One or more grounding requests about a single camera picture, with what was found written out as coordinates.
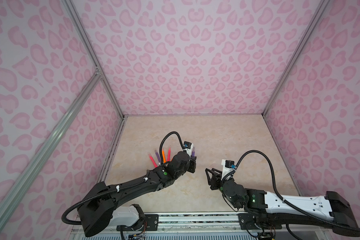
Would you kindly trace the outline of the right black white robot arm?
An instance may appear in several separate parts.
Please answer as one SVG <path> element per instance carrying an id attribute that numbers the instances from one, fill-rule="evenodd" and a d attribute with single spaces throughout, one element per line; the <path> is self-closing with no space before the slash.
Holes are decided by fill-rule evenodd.
<path id="1" fill-rule="evenodd" d="M 257 231 L 254 238 L 271 240 L 276 231 L 291 225 L 317 226 L 330 229 L 346 237 L 360 237 L 360 228 L 351 205 L 337 192 L 324 196 L 281 196 L 263 190 L 247 189 L 233 178 L 223 177 L 217 169 L 206 169 L 211 190 L 221 192 L 233 210 L 244 210 L 238 215 L 242 230 Z"/>

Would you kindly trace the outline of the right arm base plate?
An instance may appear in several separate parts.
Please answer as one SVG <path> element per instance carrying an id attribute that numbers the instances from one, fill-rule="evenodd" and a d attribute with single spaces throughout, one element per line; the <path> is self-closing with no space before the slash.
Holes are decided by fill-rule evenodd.
<path id="1" fill-rule="evenodd" d="M 249 213 L 240 213 L 238 214 L 239 224 L 241 230 L 258 230 L 259 228 L 255 226 L 254 215 Z"/>

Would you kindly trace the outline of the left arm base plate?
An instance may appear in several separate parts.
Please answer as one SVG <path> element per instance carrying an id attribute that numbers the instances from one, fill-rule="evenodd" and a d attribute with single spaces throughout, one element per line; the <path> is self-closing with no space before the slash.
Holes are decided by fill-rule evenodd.
<path id="1" fill-rule="evenodd" d="M 124 232 L 142 232 L 145 231 L 157 231 L 159 223 L 159 215 L 157 214 L 148 214 L 145 215 L 143 219 L 138 220 L 131 227 L 123 226 Z"/>

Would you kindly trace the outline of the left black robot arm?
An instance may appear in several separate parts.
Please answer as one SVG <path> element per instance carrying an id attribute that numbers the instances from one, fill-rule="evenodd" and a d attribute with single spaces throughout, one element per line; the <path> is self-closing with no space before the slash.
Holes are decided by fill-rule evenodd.
<path id="1" fill-rule="evenodd" d="M 178 152 L 169 163 L 148 170 L 137 179 L 109 186 L 97 183 L 84 197 L 84 203 L 77 207 L 85 236 L 92 237 L 103 231 L 114 211 L 126 202 L 167 188 L 186 172 L 194 173 L 196 159 L 187 152 Z"/>

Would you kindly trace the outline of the pink pen group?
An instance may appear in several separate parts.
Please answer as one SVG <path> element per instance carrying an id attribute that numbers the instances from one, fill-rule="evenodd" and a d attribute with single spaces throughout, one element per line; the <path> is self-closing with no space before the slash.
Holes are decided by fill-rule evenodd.
<path id="1" fill-rule="evenodd" d="M 169 148 L 168 148 L 167 161 L 168 162 L 171 161 L 171 146 L 169 146 Z"/>
<path id="2" fill-rule="evenodd" d="M 152 162 L 153 166 L 154 166 L 155 168 L 157 168 L 157 167 L 158 167 L 158 165 L 157 165 L 157 163 L 155 162 L 155 160 L 154 160 L 153 156 L 152 156 L 150 153 L 149 153 L 149 158 L 150 158 L 150 160 L 151 160 L 151 162 Z"/>

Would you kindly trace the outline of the orange pen group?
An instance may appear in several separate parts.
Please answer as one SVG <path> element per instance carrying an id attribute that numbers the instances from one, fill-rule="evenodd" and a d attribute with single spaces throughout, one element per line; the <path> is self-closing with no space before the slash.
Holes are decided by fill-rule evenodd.
<path id="1" fill-rule="evenodd" d="M 164 150 L 162 150 L 162 156 L 163 156 L 163 164 L 164 164 L 167 162 Z"/>

